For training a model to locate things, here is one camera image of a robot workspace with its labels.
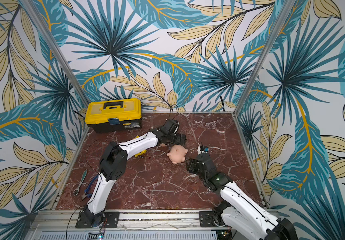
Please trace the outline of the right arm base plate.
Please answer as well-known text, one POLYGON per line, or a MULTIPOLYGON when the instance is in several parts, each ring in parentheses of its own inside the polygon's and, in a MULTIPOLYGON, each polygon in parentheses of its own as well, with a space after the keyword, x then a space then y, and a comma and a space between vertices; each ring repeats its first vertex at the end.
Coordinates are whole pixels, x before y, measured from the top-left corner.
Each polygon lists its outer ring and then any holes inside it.
POLYGON ((199 211, 199 220, 202 228, 222 228, 227 226, 222 220, 221 215, 214 210, 199 211))

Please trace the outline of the yellow piggy bank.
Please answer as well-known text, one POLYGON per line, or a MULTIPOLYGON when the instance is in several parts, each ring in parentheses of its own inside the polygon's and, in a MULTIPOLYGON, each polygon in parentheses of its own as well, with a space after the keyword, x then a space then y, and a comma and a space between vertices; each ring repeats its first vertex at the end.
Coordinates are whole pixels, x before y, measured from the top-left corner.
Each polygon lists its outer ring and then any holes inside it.
POLYGON ((143 150, 143 151, 141 151, 141 152, 135 154, 134 156, 137 158, 137 157, 139 157, 139 156, 141 156, 141 155, 143 155, 143 154, 145 154, 145 153, 146 153, 146 150, 143 150))

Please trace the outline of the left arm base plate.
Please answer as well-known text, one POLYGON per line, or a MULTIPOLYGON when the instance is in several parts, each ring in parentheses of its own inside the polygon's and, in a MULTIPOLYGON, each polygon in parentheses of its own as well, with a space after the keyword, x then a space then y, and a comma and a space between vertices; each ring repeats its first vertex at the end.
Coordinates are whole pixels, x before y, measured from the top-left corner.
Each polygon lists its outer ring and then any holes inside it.
POLYGON ((81 212, 75 227, 77 229, 107 228, 115 229, 119 220, 119 212, 101 212, 93 215, 88 211, 81 212))

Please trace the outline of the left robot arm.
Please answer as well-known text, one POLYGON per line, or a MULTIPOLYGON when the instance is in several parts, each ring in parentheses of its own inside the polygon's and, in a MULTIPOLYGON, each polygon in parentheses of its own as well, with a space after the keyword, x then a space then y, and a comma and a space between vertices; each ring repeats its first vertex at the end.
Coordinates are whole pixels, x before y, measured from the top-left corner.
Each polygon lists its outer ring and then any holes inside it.
POLYGON ((103 225, 107 198, 115 182, 123 176, 127 161, 136 154, 164 145, 184 145, 186 136, 177 133, 180 124, 167 119, 161 127, 152 129, 133 140, 108 144, 99 162, 99 174, 89 202, 78 215, 77 228, 98 228, 103 225))

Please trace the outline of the pink piggy bank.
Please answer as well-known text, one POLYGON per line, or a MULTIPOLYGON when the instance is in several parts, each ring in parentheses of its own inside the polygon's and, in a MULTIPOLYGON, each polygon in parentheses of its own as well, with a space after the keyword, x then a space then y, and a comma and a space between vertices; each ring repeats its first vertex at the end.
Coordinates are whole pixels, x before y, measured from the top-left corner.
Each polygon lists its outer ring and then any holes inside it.
POLYGON ((177 165, 185 161, 187 153, 188 149, 185 147, 174 145, 166 155, 174 165, 177 165))

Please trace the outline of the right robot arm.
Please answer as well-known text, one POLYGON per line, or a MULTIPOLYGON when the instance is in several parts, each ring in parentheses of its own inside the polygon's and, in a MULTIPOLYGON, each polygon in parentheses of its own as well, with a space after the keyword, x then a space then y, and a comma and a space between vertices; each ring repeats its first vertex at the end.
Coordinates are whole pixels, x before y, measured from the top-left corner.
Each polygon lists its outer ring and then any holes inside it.
POLYGON ((208 153, 186 162, 187 171, 223 201, 213 210, 215 225, 235 229, 249 240, 297 240, 294 225, 260 207, 228 175, 219 172, 208 153))

